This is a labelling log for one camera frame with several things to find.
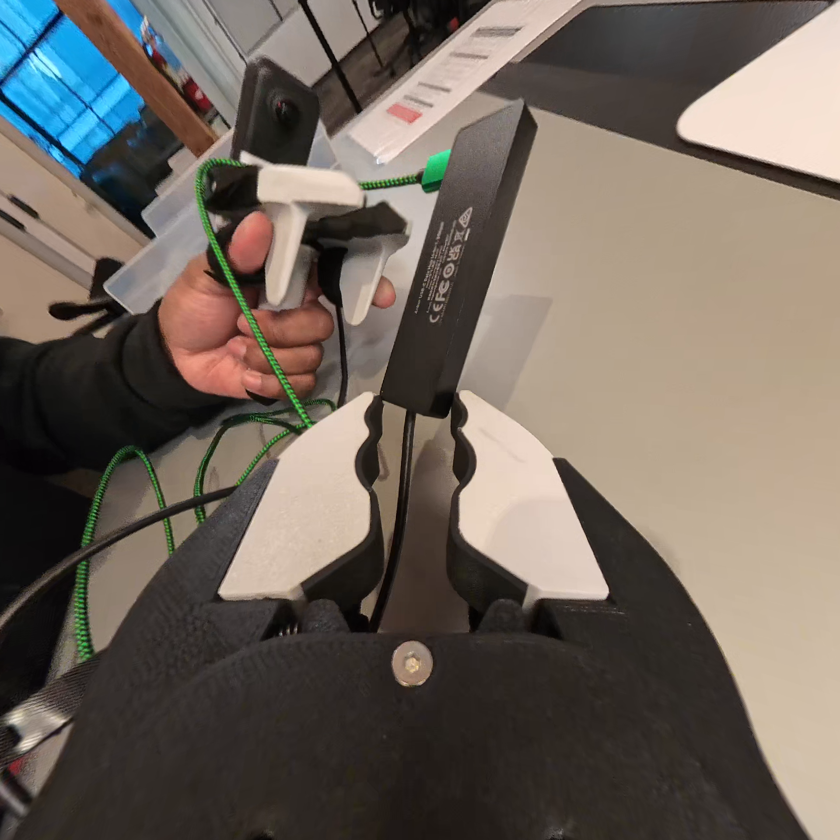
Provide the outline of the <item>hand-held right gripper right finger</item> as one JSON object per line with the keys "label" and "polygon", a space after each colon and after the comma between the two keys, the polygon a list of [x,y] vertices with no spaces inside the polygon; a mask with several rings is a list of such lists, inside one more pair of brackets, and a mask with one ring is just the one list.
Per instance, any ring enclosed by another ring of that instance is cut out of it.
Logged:
{"label": "hand-held right gripper right finger", "polygon": [[609,589],[550,451],[471,391],[454,441],[447,574],[467,604],[603,602]]}

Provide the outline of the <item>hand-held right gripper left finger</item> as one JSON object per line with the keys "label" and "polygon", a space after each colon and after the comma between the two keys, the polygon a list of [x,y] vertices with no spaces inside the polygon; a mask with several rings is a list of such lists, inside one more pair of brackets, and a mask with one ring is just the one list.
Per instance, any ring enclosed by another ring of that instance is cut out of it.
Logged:
{"label": "hand-held right gripper left finger", "polygon": [[224,601],[362,601],[385,564],[380,506],[382,399],[363,393],[276,461],[218,589]]}

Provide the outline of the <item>black USB hub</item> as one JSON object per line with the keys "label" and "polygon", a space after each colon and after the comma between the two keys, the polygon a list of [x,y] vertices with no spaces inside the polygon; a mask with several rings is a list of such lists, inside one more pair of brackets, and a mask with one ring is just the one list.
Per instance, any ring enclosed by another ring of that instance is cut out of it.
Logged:
{"label": "black USB hub", "polygon": [[384,403],[448,415],[537,130],[519,99],[456,136],[381,384]]}

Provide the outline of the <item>black desk mat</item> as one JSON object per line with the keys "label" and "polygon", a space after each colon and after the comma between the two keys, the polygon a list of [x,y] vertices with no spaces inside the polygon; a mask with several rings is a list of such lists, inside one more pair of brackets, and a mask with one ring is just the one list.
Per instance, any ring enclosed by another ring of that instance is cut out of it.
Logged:
{"label": "black desk mat", "polygon": [[831,2],[645,3],[588,7],[479,89],[837,201],[837,184],[683,141],[678,117]]}

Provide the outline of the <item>person's left hand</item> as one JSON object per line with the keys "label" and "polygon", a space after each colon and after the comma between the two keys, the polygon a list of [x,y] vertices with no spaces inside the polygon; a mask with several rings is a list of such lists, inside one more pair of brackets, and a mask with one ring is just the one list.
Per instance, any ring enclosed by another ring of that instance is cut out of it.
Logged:
{"label": "person's left hand", "polygon": [[[234,293],[208,270],[204,253],[193,257],[159,306],[161,336],[175,368],[189,386],[208,395],[281,398],[282,386]],[[322,346],[334,331],[333,314],[320,302],[315,275],[299,308],[259,310],[259,290],[243,294],[291,388],[307,397],[317,384]]]}

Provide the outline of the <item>black tripod stand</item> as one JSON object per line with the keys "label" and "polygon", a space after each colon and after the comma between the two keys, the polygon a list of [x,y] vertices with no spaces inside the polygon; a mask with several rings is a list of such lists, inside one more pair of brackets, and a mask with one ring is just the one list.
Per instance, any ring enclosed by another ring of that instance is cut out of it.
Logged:
{"label": "black tripod stand", "polygon": [[300,6],[302,12],[304,13],[304,15],[305,15],[310,27],[311,27],[311,30],[312,30],[313,34],[315,35],[318,42],[320,43],[320,46],[323,49],[323,51],[324,51],[324,53],[325,53],[325,55],[326,55],[326,57],[329,61],[332,72],[333,72],[334,76],[336,77],[336,79],[338,80],[346,98],[349,100],[353,111],[355,112],[355,114],[362,113],[363,109],[362,109],[361,103],[360,103],[359,99],[357,98],[357,96],[356,96],[356,94],[355,94],[355,92],[354,92],[354,90],[353,90],[353,88],[350,84],[349,79],[346,77],[346,75],[343,71],[339,59],[334,54],[333,49],[331,48],[331,45],[330,45],[329,41],[327,40],[326,35],[324,34],[324,32],[323,32],[323,30],[322,30],[322,28],[319,24],[319,21],[316,19],[314,13],[312,12],[312,9],[310,8],[309,1],[298,1],[298,5]]}

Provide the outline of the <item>wooden beam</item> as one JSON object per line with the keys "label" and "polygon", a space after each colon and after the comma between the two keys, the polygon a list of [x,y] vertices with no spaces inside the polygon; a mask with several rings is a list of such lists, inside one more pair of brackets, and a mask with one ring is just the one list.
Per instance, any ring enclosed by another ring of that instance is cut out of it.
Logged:
{"label": "wooden beam", "polygon": [[109,3],[56,1],[56,5],[195,157],[202,156],[215,144],[214,131],[152,66],[141,43]]}

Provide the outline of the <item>clear plastic bin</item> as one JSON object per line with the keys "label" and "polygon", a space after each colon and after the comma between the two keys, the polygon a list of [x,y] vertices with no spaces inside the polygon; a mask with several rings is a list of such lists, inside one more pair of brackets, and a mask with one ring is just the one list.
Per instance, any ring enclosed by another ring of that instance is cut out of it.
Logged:
{"label": "clear plastic bin", "polygon": [[[308,283],[311,256],[300,257],[307,222],[361,208],[364,191],[338,167],[270,164],[248,153],[243,162],[254,165],[255,199],[273,226],[266,260],[264,305],[289,310],[301,305]],[[147,211],[153,241],[105,283],[110,297],[130,314],[147,312],[163,298],[186,263],[207,247],[207,235],[197,209],[194,186],[181,175],[172,188]]]}

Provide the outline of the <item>printed paper sheet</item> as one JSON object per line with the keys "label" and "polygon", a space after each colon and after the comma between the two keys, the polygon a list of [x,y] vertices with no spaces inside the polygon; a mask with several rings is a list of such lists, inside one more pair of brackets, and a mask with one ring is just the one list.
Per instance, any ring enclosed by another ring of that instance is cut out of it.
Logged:
{"label": "printed paper sheet", "polygon": [[579,4],[490,3],[353,121],[350,138],[390,163]]}

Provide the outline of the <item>blue tinted window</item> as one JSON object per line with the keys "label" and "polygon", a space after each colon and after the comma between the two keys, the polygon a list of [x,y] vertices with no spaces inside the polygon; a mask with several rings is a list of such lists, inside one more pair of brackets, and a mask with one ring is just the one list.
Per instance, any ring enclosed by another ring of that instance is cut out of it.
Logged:
{"label": "blue tinted window", "polygon": [[1,2],[1,112],[73,175],[163,176],[182,143],[56,2]]}

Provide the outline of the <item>black office chair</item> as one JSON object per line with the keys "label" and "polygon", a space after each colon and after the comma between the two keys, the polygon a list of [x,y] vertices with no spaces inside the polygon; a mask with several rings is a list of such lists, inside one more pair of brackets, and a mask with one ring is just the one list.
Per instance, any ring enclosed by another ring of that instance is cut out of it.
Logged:
{"label": "black office chair", "polygon": [[128,311],[104,289],[104,284],[124,267],[118,259],[102,257],[96,260],[91,276],[91,286],[85,302],[56,301],[48,306],[48,314],[60,322],[87,321],[74,329],[72,336],[97,333],[111,327]]}

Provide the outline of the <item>white cabinet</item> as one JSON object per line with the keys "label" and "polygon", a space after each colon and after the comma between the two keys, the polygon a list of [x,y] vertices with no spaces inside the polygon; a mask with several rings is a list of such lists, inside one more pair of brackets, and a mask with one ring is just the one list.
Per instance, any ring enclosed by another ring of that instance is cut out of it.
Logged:
{"label": "white cabinet", "polygon": [[1,119],[1,332],[63,338],[73,322],[48,314],[84,302],[96,260],[129,262],[149,239],[9,121]]}

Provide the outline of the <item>white pad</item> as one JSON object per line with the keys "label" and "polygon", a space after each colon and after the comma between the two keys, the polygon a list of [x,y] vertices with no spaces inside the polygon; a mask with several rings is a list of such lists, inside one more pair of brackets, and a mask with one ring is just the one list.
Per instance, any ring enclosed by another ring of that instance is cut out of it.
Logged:
{"label": "white pad", "polygon": [[839,183],[838,3],[693,102],[685,142]]}

